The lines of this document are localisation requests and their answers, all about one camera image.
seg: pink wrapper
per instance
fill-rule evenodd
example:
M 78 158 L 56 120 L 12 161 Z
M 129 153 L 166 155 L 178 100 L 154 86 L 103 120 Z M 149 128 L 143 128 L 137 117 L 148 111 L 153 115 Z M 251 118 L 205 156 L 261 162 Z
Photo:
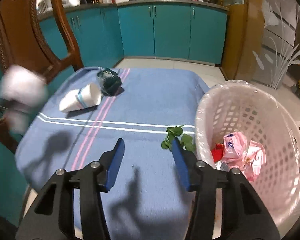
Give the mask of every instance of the pink wrapper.
M 261 166 L 266 163 L 265 149 L 262 144 L 251 140 L 246 151 L 244 148 L 247 146 L 246 137 L 242 133 L 236 135 L 233 133 L 232 135 L 228 134 L 224 137 L 225 147 L 222 161 L 227 163 L 230 169 L 239 168 L 248 181 L 255 181 L 260 174 Z

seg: green vegetable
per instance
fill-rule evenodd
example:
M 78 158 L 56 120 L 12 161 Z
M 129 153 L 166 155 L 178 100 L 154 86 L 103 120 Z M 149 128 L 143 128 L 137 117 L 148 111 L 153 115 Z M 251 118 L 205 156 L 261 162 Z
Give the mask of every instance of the green vegetable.
M 165 138 L 165 140 L 161 143 L 161 148 L 162 149 L 169 149 L 170 151 L 172 151 L 172 142 L 174 140 L 174 138 L 178 138 L 179 136 L 181 136 L 183 134 L 183 125 L 181 126 L 175 126 L 175 127 L 168 127 L 167 128 L 167 136 Z M 182 146 L 182 148 L 185 148 L 188 151 L 195 151 L 195 145 L 192 143 L 192 136 L 188 135 L 188 134 L 183 134 L 180 140 L 180 144 Z

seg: blue stripe on cup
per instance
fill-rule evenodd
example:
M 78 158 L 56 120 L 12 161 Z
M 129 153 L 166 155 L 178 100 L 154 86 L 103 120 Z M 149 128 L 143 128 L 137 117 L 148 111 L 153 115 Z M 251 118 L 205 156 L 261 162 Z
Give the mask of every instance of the blue stripe on cup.
M 88 108 L 86 103 L 83 101 L 83 97 L 81 95 L 81 91 L 83 88 L 81 88 L 78 92 L 78 94 L 75 96 L 75 98 L 78 100 L 79 104 L 81 105 L 82 108 Z

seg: cabinet handle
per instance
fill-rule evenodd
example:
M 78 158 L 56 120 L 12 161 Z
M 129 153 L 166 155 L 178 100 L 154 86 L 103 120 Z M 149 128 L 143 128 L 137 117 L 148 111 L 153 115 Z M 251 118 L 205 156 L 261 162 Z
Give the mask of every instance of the cabinet handle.
M 76 18 L 77 18 L 78 28 L 80 29 L 81 25 L 80 25 L 80 19 L 79 19 L 79 16 L 77 16 Z
M 71 24 L 72 24 L 72 28 L 75 29 L 75 25 L 74 25 L 74 19 L 73 17 L 70 18 Z

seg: tile floor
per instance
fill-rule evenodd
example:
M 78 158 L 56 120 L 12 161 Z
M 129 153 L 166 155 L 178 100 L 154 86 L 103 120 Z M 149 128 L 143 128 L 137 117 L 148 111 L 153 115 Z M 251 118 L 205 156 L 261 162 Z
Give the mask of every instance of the tile floor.
M 170 69 L 186 69 L 197 73 L 204 82 L 212 87 L 216 84 L 225 81 L 221 71 L 218 67 L 202 65 L 197 63 L 189 63 L 183 61 L 175 60 L 162 60 L 162 59 L 143 59 L 143 58 L 126 58 L 122 60 L 116 68 L 170 68 Z M 252 82 L 257 87 L 263 89 L 264 91 L 272 94 L 291 114 L 296 124 L 300 125 L 300 100 L 290 91 L 289 87 L 282 85 L 277 91 L 274 91 L 264 85 Z M 31 190 L 28 198 L 28 202 L 25 209 L 25 214 L 28 211 L 30 205 L 35 199 L 37 193 Z M 299 214 L 293 218 L 293 221 L 289 221 L 289 225 L 283 230 L 284 234 L 289 230 L 293 223 L 297 220 Z M 78 238 L 83 238 L 82 233 L 76 229 L 76 236 Z

